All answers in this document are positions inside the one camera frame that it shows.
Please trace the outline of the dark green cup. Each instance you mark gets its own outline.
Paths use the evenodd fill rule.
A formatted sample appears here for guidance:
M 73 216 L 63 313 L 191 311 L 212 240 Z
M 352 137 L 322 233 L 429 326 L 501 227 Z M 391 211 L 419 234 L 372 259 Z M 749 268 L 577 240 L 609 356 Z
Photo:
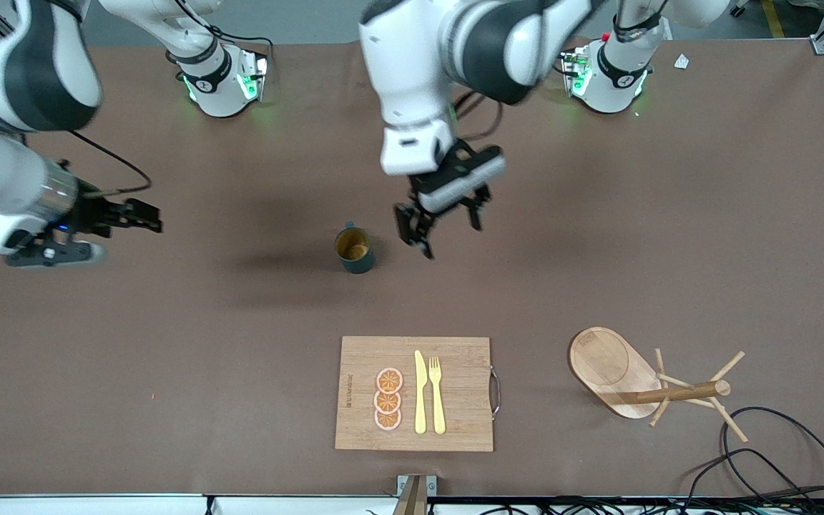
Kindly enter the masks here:
M 369 273 L 375 267 L 373 242 L 369 234 L 354 225 L 354 222 L 345 223 L 343 230 L 335 237 L 334 247 L 341 266 L 347 273 Z

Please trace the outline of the wooden cup rack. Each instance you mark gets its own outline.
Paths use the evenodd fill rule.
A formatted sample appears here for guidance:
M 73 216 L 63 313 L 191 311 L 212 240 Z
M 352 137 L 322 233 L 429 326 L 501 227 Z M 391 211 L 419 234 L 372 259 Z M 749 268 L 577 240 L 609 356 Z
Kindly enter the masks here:
M 620 333 L 594 326 L 577 333 L 569 343 L 570 372 L 607 410 L 628 420 L 646 420 L 657 427 L 674 405 L 689 404 L 719 415 L 730 433 L 747 443 L 742 427 L 722 399 L 732 393 L 726 377 L 746 354 L 736 352 L 706 381 L 690 382 L 668 374 L 661 348 L 647 360 Z

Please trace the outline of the brown table cover sheet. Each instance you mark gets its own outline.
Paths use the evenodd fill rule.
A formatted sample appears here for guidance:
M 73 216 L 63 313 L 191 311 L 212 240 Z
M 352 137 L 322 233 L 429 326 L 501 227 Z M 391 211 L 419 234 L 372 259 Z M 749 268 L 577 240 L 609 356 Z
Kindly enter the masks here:
M 687 69 L 674 68 L 677 56 Z M 212 119 L 155 48 L 101 48 L 87 134 L 154 179 L 165 230 L 118 230 L 97 266 L 0 260 L 0 494 L 673 495 L 718 453 L 719 415 L 620 418 L 573 378 L 589 326 L 667 371 L 730 356 L 730 410 L 824 440 L 824 56 L 804 40 L 675 41 L 632 110 L 552 77 L 507 108 L 483 231 L 458 210 L 406 247 L 380 107 L 356 44 L 282 46 L 274 104 Z M 369 234 L 347 273 L 335 237 Z M 491 453 L 335 449 L 341 338 L 491 340 Z

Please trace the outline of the yellow plastic knife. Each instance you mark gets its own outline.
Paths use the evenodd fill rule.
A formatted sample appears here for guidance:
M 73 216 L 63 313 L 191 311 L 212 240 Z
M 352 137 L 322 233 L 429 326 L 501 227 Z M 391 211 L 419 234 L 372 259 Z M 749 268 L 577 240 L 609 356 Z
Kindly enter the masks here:
M 424 434 L 426 432 L 426 407 L 424 391 L 428 384 L 428 369 L 426 368 L 424 356 L 421 351 L 414 352 L 416 364 L 416 411 L 415 411 L 415 432 Z

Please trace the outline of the yellow plastic fork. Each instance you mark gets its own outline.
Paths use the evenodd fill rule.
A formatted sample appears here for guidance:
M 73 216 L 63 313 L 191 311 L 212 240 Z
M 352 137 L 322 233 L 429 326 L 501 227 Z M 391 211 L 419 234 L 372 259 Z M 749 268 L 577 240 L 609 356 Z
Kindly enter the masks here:
M 432 385 L 433 428 L 439 436 L 443 436 L 447 431 L 447 421 L 441 393 L 442 378 L 441 362 L 439 362 L 438 356 L 431 356 L 428 359 L 428 379 Z

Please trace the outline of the wooden cutting board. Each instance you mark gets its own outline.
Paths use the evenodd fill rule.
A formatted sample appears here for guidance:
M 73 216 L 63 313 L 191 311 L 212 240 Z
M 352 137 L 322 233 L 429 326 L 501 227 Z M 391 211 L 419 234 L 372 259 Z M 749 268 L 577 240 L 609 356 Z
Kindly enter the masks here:
M 424 391 L 426 432 L 415 432 L 415 350 L 438 356 L 446 433 L 433 428 L 432 385 Z M 403 374 L 403 387 L 380 393 L 376 376 L 384 368 Z M 491 341 L 487 337 L 375 337 L 341 339 L 335 447 L 379 452 L 491 452 L 494 418 Z

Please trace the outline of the white table edge rail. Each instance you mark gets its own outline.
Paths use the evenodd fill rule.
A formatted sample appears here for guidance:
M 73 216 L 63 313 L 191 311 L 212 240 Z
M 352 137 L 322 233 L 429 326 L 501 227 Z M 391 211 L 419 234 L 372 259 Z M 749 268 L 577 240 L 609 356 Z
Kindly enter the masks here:
M 397 496 L 2 495 L 0 515 L 394 515 Z M 812 501 L 713 496 L 432 496 L 423 515 L 824 515 Z

